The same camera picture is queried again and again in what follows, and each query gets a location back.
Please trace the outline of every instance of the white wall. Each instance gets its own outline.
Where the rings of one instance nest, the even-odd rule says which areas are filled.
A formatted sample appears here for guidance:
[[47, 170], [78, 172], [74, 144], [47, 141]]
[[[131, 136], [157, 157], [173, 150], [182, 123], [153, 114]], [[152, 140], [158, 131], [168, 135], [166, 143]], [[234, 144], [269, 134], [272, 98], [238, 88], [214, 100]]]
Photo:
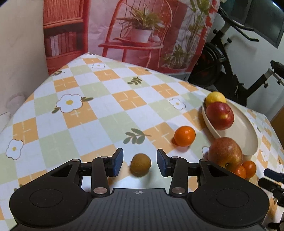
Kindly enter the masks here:
[[47, 77], [43, 0], [8, 0], [0, 7], [0, 114], [10, 96], [27, 98]]
[[[219, 30], [224, 25], [224, 20], [217, 14], [207, 41], [213, 37], [213, 30]], [[233, 73], [238, 76], [239, 82], [244, 83], [249, 88], [268, 68], [271, 69], [270, 61], [278, 61], [284, 64], [284, 37], [278, 49], [267, 42], [255, 32], [244, 31], [251, 38], [258, 38], [259, 42], [251, 42], [239, 34], [234, 28], [230, 28], [225, 34], [223, 41], [230, 37], [233, 43], [226, 47]], [[269, 116], [273, 116], [284, 104], [284, 86], [279, 86], [274, 77], [268, 80], [268, 88], [260, 87], [247, 100], [247, 107]], [[277, 99], [283, 98], [283, 103], [275, 112], [271, 107]]]

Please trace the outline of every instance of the exercise bike handlebar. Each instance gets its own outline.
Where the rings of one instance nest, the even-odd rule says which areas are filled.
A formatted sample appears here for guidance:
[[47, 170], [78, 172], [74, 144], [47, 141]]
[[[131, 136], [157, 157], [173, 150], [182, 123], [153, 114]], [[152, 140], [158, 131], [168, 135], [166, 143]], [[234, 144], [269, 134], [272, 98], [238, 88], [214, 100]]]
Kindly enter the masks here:
[[248, 37], [244, 32], [242, 32], [238, 27], [232, 26], [234, 29], [236, 29], [237, 32], [239, 32], [242, 36], [244, 36], [246, 39], [252, 41], [252, 42], [259, 42], [258, 38], [250, 38]]
[[219, 8], [218, 14], [220, 14], [220, 16], [224, 19], [225, 22], [227, 22], [231, 27], [236, 29], [237, 32], [239, 32], [241, 35], [243, 35], [246, 39], [253, 41], [253, 42], [259, 42], [259, 40], [257, 38], [250, 38], [244, 32], [242, 32], [240, 30], [240, 29], [242, 29], [242, 30], [247, 30], [247, 31], [254, 31], [254, 28], [246, 27], [246, 26], [241, 25], [241, 24], [237, 23], [236, 21], [230, 19], [228, 17], [228, 14], [223, 10], [222, 7]]

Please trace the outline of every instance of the fruit bowl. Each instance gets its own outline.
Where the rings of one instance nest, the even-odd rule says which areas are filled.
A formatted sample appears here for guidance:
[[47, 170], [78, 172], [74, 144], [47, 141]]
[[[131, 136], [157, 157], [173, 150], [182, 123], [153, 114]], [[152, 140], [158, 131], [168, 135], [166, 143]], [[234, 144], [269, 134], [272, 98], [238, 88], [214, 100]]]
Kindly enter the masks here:
[[243, 152], [243, 161], [250, 160], [251, 156], [257, 153], [260, 147], [256, 131], [248, 118], [235, 105], [228, 100], [227, 104], [230, 106], [235, 116], [234, 123], [230, 128], [219, 131], [212, 126], [205, 113], [205, 100], [202, 102], [201, 107], [204, 122], [216, 139], [220, 137], [230, 137], [236, 141]]

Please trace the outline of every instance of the tablecloth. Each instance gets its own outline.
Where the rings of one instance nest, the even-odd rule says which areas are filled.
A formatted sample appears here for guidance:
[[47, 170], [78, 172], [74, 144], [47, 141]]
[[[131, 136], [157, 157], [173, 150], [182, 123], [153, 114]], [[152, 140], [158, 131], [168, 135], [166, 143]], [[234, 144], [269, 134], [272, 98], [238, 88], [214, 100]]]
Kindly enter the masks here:
[[[0, 230], [15, 225], [9, 210], [14, 190], [59, 165], [78, 158], [91, 162], [123, 148], [118, 177], [109, 178], [111, 189], [159, 188], [168, 191], [171, 177], [161, 176], [156, 151], [180, 156], [188, 162], [202, 158], [202, 148], [214, 140], [201, 114], [209, 91], [159, 72], [86, 53], [52, 74], [25, 101], [0, 134]], [[235, 105], [252, 122], [261, 141], [252, 156], [257, 165], [250, 182], [257, 184], [265, 168], [283, 172], [284, 150], [265, 115]], [[189, 148], [173, 144], [175, 130], [183, 125], [196, 131]], [[137, 153], [152, 161], [149, 173], [131, 175], [128, 166]], [[82, 188], [90, 191], [90, 177]], [[189, 191], [197, 188], [188, 179]], [[278, 222], [283, 208], [271, 193], [266, 221]]]

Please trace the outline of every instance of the apple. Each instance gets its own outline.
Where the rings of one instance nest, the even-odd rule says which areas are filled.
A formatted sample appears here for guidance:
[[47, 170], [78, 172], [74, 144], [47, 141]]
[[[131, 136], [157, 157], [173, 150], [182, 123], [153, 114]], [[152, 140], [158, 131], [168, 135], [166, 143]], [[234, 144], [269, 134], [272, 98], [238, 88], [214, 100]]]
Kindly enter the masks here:
[[234, 123], [234, 113], [230, 106], [222, 102], [214, 102], [206, 108], [206, 115], [216, 130], [225, 130]]
[[240, 146], [229, 137], [216, 139], [208, 150], [208, 160], [227, 169], [236, 171], [242, 164], [243, 153]]

